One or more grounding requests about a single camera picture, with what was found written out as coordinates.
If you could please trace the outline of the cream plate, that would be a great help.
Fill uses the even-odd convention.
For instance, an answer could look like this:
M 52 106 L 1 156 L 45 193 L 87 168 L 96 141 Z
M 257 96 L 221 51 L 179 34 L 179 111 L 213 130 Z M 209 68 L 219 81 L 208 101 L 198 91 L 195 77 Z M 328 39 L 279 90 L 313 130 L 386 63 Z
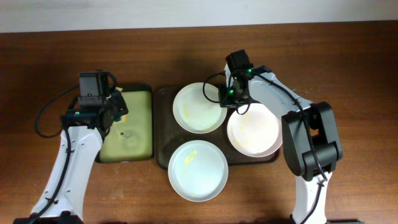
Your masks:
M 216 130 L 226 118 L 227 109 L 209 101 L 203 94 L 203 83 L 191 83 L 175 96 L 172 111 L 176 122 L 186 131 L 205 134 Z M 206 96 L 218 101 L 218 89 L 205 84 Z

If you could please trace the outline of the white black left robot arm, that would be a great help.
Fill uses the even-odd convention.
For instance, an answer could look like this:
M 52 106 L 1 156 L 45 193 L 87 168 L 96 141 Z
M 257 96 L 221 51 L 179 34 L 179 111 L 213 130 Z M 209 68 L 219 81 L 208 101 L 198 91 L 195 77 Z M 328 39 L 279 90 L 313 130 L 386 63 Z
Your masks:
M 60 117 L 60 147 L 49 181 L 30 216 L 14 223 L 83 223 L 93 163 L 114 121 L 128 113 L 116 84 L 109 71 L 79 75 L 80 94 Z

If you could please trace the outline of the yellow green scrub sponge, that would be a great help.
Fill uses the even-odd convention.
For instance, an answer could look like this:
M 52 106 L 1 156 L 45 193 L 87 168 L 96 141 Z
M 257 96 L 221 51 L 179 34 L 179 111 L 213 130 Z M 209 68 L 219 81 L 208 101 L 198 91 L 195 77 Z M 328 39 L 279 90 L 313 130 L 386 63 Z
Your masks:
M 115 122 L 124 122 L 126 120 L 125 115 L 127 115 L 129 112 L 127 104 L 123 98 L 122 91 L 122 88 L 116 87 L 115 91 L 113 92 L 113 101 L 116 106 L 116 115 L 114 119 Z

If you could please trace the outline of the pink plate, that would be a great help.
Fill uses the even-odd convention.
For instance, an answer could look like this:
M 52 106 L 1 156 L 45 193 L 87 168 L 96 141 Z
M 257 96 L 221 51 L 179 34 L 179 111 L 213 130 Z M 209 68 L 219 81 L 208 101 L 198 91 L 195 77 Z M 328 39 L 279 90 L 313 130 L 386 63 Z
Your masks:
M 281 122 L 260 103 L 244 105 L 234 111 L 227 123 L 232 146 L 249 157 L 265 157 L 282 145 Z

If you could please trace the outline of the white grey plate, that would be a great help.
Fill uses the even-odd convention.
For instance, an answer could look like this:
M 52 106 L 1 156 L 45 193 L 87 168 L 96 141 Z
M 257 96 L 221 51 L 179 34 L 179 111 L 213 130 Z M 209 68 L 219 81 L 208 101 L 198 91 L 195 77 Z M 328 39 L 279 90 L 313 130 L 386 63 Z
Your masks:
M 227 183 L 228 172 L 228 163 L 221 150 L 203 140 L 179 146 L 168 165 L 172 188 L 191 202 L 205 202 L 219 195 Z

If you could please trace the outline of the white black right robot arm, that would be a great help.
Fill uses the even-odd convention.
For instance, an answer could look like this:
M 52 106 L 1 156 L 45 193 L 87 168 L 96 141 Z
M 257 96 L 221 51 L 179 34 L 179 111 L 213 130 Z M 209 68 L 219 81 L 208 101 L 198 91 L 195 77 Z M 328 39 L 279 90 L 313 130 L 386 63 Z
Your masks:
M 343 157 L 332 107 L 298 96 L 264 65 L 254 66 L 239 50 L 225 58 L 226 85 L 220 88 L 220 106 L 245 114 L 258 102 L 280 122 L 285 162 L 295 175 L 292 223 L 326 223 L 329 179 Z

